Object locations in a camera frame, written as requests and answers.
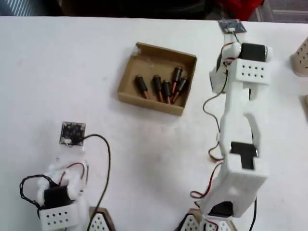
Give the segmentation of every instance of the white triangular piece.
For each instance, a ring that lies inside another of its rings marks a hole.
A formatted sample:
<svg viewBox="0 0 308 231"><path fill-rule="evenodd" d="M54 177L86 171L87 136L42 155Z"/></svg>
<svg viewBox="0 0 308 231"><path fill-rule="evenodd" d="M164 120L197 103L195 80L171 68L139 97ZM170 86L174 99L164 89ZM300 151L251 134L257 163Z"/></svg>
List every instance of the white triangular piece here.
<svg viewBox="0 0 308 231"><path fill-rule="evenodd" d="M101 213L97 213L93 218L90 231L109 231L105 218Z"/></svg>

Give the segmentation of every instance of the open cardboard box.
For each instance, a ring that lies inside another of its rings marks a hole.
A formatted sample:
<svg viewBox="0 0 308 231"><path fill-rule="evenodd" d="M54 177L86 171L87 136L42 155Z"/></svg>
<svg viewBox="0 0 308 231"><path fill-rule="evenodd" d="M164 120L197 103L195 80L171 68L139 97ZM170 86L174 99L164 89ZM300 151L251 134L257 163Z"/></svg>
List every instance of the open cardboard box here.
<svg viewBox="0 0 308 231"><path fill-rule="evenodd" d="M191 89L196 63L197 57L194 55L138 42L118 88L119 100L140 107L182 115ZM176 67L182 68L181 76L187 77L188 86L174 104L159 102L152 85L152 78L154 75L159 75L162 81L171 82ZM149 100L143 98L137 89L135 84L137 75L143 77L148 88Z"/></svg>

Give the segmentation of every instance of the red wire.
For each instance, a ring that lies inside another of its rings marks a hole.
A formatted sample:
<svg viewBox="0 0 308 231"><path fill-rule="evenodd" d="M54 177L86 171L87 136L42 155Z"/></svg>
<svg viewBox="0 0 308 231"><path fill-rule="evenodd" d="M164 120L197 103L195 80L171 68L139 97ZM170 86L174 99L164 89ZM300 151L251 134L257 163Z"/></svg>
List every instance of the red wire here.
<svg viewBox="0 0 308 231"><path fill-rule="evenodd" d="M209 193L209 191L211 189L211 186L212 186L212 180L213 180L214 173L215 173L217 167L220 166L221 164L222 164L222 162L215 166L215 168L214 168L214 170L213 170L213 172L211 174L210 181L208 183L208 186L207 186L207 189L206 189L205 193L202 194L202 193L200 193L198 191L191 191L190 196L192 198L194 198L194 199L201 199L201 198L204 198Z"/></svg>
<svg viewBox="0 0 308 231"><path fill-rule="evenodd" d="M229 45L232 45L232 44L234 44L234 42L229 42L229 43L223 45L220 52L222 52L222 50L223 50L226 46L229 46Z"/></svg>
<svg viewBox="0 0 308 231"><path fill-rule="evenodd" d="M214 149L216 149L216 148L218 147L218 145L219 145L219 142L217 142L217 144L216 144L215 147L213 147L213 148L211 148L211 149L208 150L208 155L212 158L212 160L214 160L214 162L224 160L224 158L217 158L217 157L214 157L214 156L211 154L211 151L213 151Z"/></svg>
<svg viewBox="0 0 308 231"><path fill-rule="evenodd" d="M85 174L85 166L81 162L76 162L76 163L72 163L71 165L67 166L66 168L70 168L74 165L82 165L82 175L80 177L82 179L84 174ZM65 175L65 171L62 173L62 176L60 177L59 185L61 185L64 175Z"/></svg>

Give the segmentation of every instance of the red object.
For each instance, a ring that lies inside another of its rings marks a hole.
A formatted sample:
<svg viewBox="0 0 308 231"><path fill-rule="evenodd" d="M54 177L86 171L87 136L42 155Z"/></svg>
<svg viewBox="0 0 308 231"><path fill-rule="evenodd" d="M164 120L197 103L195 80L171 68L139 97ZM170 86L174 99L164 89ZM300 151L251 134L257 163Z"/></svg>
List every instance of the red object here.
<svg viewBox="0 0 308 231"><path fill-rule="evenodd" d="M235 13L235 18L248 21L253 11L261 5L264 0L217 0L227 9Z"/></svg>

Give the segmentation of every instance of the gray floor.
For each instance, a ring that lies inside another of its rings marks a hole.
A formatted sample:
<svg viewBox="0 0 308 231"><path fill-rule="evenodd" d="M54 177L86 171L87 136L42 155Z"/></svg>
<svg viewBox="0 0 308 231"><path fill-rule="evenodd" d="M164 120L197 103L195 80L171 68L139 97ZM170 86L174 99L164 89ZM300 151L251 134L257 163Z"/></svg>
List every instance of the gray floor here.
<svg viewBox="0 0 308 231"><path fill-rule="evenodd" d="M216 7L206 19L228 18L232 18L232 16L221 7ZM256 9L249 21L308 23L308 0L265 0L264 5Z"/></svg>

